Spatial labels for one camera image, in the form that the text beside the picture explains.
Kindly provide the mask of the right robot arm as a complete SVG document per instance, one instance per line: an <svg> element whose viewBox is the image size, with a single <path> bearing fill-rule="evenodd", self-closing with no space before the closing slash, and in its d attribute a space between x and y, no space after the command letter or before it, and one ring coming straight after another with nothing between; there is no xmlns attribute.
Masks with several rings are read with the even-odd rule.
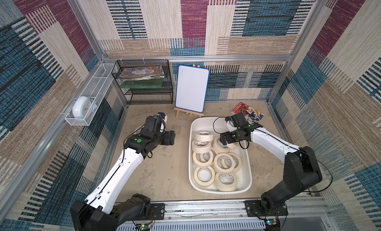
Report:
<svg viewBox="0 0 381 231"><path fill-rule="evenodd" d="M253 124L220 134L223 145L243 140L260 145L284 164L282 181L263 193L261 203L254 207L253 212L258 212L260 216L275 215L277 209L285 205L286 200L322 181L318 160L310 147L291 144Z"/></svg>

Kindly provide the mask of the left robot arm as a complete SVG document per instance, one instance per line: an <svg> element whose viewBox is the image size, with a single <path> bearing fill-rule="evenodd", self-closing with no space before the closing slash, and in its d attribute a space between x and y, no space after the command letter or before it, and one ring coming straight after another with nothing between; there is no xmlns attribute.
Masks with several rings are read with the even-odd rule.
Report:
<svg viewBox="0 0 381 231"><path fill-rule="evenodd" d="M83 201L75 201L70 208L76 231L115 231L126 221L154 219L150 198L134 194L127 201L116 204L122 188L135 169L158 145L171 146L174 131L140 133L129 136L117 162L100 184Z"/></svg>

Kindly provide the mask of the blue framed whiteboard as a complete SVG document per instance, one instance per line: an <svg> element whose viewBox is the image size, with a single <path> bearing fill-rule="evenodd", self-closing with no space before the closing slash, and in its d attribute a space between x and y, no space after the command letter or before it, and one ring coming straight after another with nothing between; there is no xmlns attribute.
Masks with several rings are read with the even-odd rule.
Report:
<svg viewBox="0 0 381 231"><path fill-rule="evenodd" d="M209 75L206 68L180 65L175 107L203 113Z"/></svg>

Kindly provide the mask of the red manga book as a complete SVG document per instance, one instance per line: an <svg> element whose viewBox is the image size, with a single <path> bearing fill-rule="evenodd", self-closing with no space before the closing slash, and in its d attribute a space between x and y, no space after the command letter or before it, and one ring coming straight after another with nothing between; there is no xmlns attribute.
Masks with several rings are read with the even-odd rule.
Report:
<svg viewBox="0 0 381 231"><path fill-rule="evenodd" d="M262 114L260 111L252 108L251 106L247 105L246 103L240 102L232 111L231 113L238 114L242 113L244 117L250 122L256 122L259 123L263 118L264 114Z"/></svg>

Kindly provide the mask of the masking tape roll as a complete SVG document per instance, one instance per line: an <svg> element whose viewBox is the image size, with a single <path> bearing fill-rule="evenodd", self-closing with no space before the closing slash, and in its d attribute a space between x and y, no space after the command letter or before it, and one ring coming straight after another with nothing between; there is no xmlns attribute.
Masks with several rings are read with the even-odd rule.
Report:
<svg viewBox="0 0 381 231"><path fill-rule="evenodd" d="M194 173L193 178L195 183L200 187L209 187L215 181L215 172L212 167L198 167Z"/></svg>
<svg viewBox="0 0 381 231"><path fill-rule="evenodd" d="M233 158L227 153L219 153L213 161L214 170L220 174L231 174L235 167Z"/></svg>
<svg viewBox="0 0 381 231"><path fill-rule="evenodd" d="M238 173L242 168L242 160L240 156L236 153L229 153L229 155L233 158L233 161L235 162L233 173Z"/></svg>
<svg viewBox="0 0 381 231"><path fill-rule="evenodd" d="M214 160L214 155L212 152L208 152L205 154L200 154L193 152L192 161L193 163L200 168L206 168L212 165Z"/></svg>
<svg viewBox="0 0 381 231"><path fill-rule="evenodd" d="M194 139L201 142L212 142L214 135L210 131L196 131Z"/></svg>
<svg viewBox="0 0 381 231"><path fill-rule="evenodd" d="M221 192L235 191L238 184L238 178L235 174L220 174L215 175L215 186Z"/></svg>
<svg viewBox="0 0 381 231"><path fill-rule="evenodd" d="M191 149L198 154L205 154L211 151L211 142L193 140L191 143Z"/></svg>
<svg viewBox="0 0 381 231"><path fill-rule="evenodd" d="M239 147L238 143L232 143L232 144L227 144L223 145L222 142L220 141L220 137L215 137L213 142L212 142L212 148L216 153L229 153Z"/></svg>
<svg viewBox="0 0 381 231"><path fill-rule="evenodd" d="M135 134L139 134L143 128L144 128L144 124L141 125L140 127L138 127L138 128L134 131L134 135L135 135Z"/></svg>

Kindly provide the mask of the colourful magazine on shelf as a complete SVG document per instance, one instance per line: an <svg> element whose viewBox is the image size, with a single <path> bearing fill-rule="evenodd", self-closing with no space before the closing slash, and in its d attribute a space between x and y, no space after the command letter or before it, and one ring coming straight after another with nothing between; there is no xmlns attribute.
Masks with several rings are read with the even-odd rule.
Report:
<svg viewBox="0 0 381 231"><path fill-rule="evenodd" d="M162 66L124 68L119 75L122 81L140 81L164 78Z"/></svg>

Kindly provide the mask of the white alarm clock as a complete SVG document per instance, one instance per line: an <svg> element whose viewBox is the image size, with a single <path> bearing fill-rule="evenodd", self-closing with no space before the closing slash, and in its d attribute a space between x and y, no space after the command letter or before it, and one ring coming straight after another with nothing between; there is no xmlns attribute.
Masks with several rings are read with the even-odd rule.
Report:
<svg viewBox="0 0 381 231"><path fill-rule="evenodd" d="M79 97L73 107L72 114L74 118L85 119L97 109L97 104L88 97Z"/></svg>

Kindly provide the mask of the white plastic storage box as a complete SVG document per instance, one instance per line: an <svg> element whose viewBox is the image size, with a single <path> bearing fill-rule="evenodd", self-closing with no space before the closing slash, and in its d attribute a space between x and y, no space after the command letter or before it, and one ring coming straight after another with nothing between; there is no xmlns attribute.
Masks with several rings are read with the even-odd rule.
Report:
<svg viewBox="0 0 381 231"><path fill-rule="evenodd" d="M239 143L223 145L228 132L224 118L202 117L190 126L189 180L193 188L210 194L239 194L253 182L248 151Z"/></svg>

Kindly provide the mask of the green book on shelf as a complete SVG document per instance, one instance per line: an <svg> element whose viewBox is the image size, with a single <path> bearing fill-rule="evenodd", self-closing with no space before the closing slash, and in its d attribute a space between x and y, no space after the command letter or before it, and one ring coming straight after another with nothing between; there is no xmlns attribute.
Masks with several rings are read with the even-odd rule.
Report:
<svg viewBox="0 0 381 231"><path fill-rule="evenodd" d="M120 84L121 89L160 89L164 83L163 79L150 79L139 81L124 81Z"/></svg>

